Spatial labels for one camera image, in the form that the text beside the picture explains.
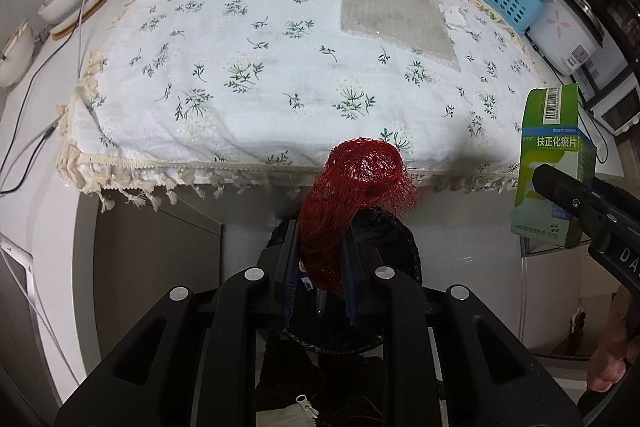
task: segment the rice cooker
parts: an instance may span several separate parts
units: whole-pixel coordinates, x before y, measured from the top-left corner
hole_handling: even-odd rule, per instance
[[[541,1],[545,10],[529,37],[559,73],[569,76],[602,48],[602,26],[585,0]]]

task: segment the red mesh bag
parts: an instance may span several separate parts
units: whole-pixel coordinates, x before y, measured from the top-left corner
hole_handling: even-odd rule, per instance
[[[397,214],[417,201],[418,192],[393,145],[369,138],[338,145],[298,216],[300,258],[310,279],[341,295],[338,242],[356,212],[379,206]]]

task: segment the tassel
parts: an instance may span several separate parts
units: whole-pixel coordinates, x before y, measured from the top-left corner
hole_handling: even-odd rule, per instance
[[[202,190],[200,187],[198,187],[197,185],[193,185],[193,190],[196,191],[196,194],[199,195],[200,199],[203,200],[205,197],[205,193],[204,190]]]
[[[96,192],[96,194],[98,194],[98,197],[100,198],[100,201],[102,202],[102,208],[100,210],[101,214],[104,214],[107,210],[112,210],[114,206],[116,206],[116,202],[113,200],[108,200],[107,198],[105,198],[101,192]]]
[[[124,190],[123,188],[119,188],[118,189],[119,192],[124,195],[124,197],[127,198],[127,200],[129,200],[130,203],[135,204],[135,206],[143,206],[145,203],[145,200],[143,198],[141,198],[140,196],[135,196],[133,194],[129,194],[126,190]]]
[[[166,195],[169,197],[171,204],[176,204],[178,202],[178,195],[173,190],[168,190]]]
[[[298,197],[298,194],[300,194],[301,190],[302,189],[300,187],[291,187],[287,191],[287,196],[289,197],[290,200],[295,200]]]
[[[183,168],[178,171],[178,175],[182,179],[182,183],[185,185],[193,185],[196,179],[196,171],[192,168]]]
[[[154,196],[152,192],[145,192],[145,196],[157,212],[158,208],[160,208],[160,205],[162,204],[162,198],[160,196]]]

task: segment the metal screw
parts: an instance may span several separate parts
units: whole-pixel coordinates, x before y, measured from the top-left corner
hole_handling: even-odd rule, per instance
[[[381,266],[376,268],[376,276],[380,279],[392,279],[396,275],[396,272],[390,266]]]
[[[465,286],[453,286],[451,296],[459,301],[466,301],[469,298],[469,290]]]
[[[244,272],[244,278],[248,281],[259,281],[264,277],[264,272],[260,268],[250,268]]]
[[[184,286],[176,286],[169,292],[172,301],[184,301],[189,296],[189,290]]]

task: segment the cloth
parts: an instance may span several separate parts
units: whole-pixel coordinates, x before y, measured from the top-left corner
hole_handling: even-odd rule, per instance
[[[255,427],[316,427],[316,422],[295,404],[284,409],[256,413]]]
[[[255,388],[255,410],[258,415],[283,409],[305,394],[319,411],[318,427],[378,427],[383,389],[384,365],[379,357],[319,355],[316,367],[300,344],[271,333]]]
[[[87,193],[300,187],[362,136],[398,147],[418,185],[515,184],[524,104],[543,84],[518,38],[469,0],[438,0],[465,21],[448,26],[458,72],[343,33],[341,2],[133,1],[66,108],[60,173]]]

